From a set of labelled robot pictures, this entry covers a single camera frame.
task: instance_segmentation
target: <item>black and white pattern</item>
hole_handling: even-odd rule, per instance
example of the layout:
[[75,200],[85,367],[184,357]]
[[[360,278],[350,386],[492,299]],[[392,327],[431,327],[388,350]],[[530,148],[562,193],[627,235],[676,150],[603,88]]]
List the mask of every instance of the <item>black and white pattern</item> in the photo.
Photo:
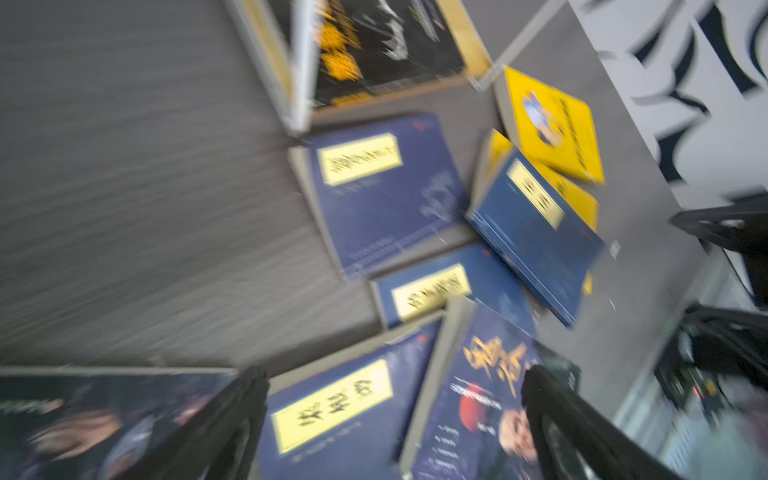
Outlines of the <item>black and white pattern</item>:
[[766,191],[766,0],[571,4],[683,208]]

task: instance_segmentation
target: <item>yellow book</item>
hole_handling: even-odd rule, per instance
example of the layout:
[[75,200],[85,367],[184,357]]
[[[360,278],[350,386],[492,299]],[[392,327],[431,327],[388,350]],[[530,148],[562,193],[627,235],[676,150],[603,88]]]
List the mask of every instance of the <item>yellow book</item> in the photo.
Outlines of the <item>yellow book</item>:
[[509,67],[496,81],[495,94],[507,136],[527,159],[605,183],[587,104]]
[[[478,159],[478,171],[475,172],[475,182],[473,190],[480,191],[484,187],[484,182],[493,176],[496,168],[505,158],[506,154],[514,147],[512,142],[497,130],[492,130],[481,149]],[[552,170],[540,162],[531,162],[538,170],[538,173],[546,179],[549,184],[557,190],[563,199],[574,209],[574,212],[586,223],[594,232],[598,231],[598,201],[586,191],[582,190],[577,184],[563,177],[558,172]],[[587,273],[584,278],[584,284],[581,291],[585,295],[592,294],[592,275]]]

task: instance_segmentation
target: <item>book cover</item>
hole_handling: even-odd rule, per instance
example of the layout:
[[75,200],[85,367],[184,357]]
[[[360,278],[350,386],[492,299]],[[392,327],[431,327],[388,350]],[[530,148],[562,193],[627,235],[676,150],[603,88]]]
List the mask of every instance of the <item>book cover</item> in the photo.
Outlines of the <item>book cover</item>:
[[401,458],[402,473],[417,480],[541,478],[521,399],[526,369],[540,363],[534,339],[487,306],[469,312],[413,460]]
[[[509,155],[514,148],[512,142],[497,130],[491,130],[480,150],[480,158],[477,161],[477,171],[475,172],[474,185],[472,187],[472,202],[480,198],[485,192],[488,181],[494,177],[499,164]],[[581,189],[558,172],[552,170],[544,164],[532,161],[531,164],[536,167],[538,173],[549,182],[549,184],[558,191],[563,200],[574,209],[576,214],[589,225],[595,232],[598,231],[598,211],[600,204],[589,193]],[[581,291],[584,295],[592,294],[592,275],[587,273],[584,283],[581,285]]]
[[496,81],[495,94],[507,136],[530,161],[605,183],[587,104],[509,67]]
[[235,379],[233,369],[0,369],[0,479],[109,480]]
[[348,280],[451,226],[466,208],[434,114],[311,137],[291,164]]
[[257,450],[264,480],[396,480],[442,312],[271,381]]
[[575,324],[587,270],[604,243],[519,150],[467,220],[563,324]]
[[536,327],[523,286],[483,242],[430,258],[371,282],[386,328],[442,308],[451,295],[466,295],[509,319],[530,335]]
[[[288,42],[290,3],[270,0]],[[364,101],[465,69],[435,0],[328,0],[318,43],[316,108]]]

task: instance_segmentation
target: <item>red mark on book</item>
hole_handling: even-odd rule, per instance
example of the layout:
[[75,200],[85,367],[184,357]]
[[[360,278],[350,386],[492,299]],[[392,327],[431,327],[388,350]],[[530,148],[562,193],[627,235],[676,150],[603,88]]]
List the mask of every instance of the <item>red mark on book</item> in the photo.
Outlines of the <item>red mark on book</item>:
[[[480,385],[477,383],[472,383],[467,387],[467,391],[470,392],[470,394],[474,393],[478,395],[481,390]],[[485,421],[485,407],[474,398],[463,396],[462,399],[458,401],[458,417],[462,420],[462,424],[467,430],[476,432],[478,423],[483,423]]]

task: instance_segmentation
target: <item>book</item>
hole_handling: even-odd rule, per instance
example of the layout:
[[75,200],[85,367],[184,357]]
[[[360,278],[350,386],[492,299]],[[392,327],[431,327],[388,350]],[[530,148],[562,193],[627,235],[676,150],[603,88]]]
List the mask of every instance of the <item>book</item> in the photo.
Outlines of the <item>book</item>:
[[370,285],[387,329],[442,308],[451,295],[458,294],[482,301],[536,336],[524,287],[483,242],[381,276]]
[[[290,44],[290,2],[270,6]],[[372,100],[465,70],[436,0],[329,0],[321,21],[315,108]]]
[[521,385],[534,339],[487,306],[453,296],[402,447],[415,479],[541,478]]
[[475,82],[492,70],[461,0],[227,0],[293,136],[340,108]]
[[563,324],[575,324],[604,242],[520,150],[472,192],[466,218]]
[[[493,177],[498,165],[512,151],[514,145],[502,135],[499,131],[492,129],[480,149],[480,155],[477,160],[477,169],[475,171],[474,184],[472,186],[472,198],[482,193],[485,183]],[[581,189],[558,172],[552,170],[544,164],[532,161],[531,164],[536,167],[538,173],[549,182],[549,184],[558,191],[563,200],[574,209],[576,214],[595,232],[598,231],[598,211],[600,205],[589,193]],[[592,294],[592,275],[587,273],[584,283],[581,285],[581,291],[584,295]]]
[[236,376],[234,369],[2,367],[0,479],[117,478]]
[[466,208],[434,114],[310,137],[289,159],[347,280],[453,225]]
[[605,183],[587,104],[510,67],[494,90],[507,137],[527,159],[580,180]]
[[396,480],[440,310],[270,380],[263,480]]

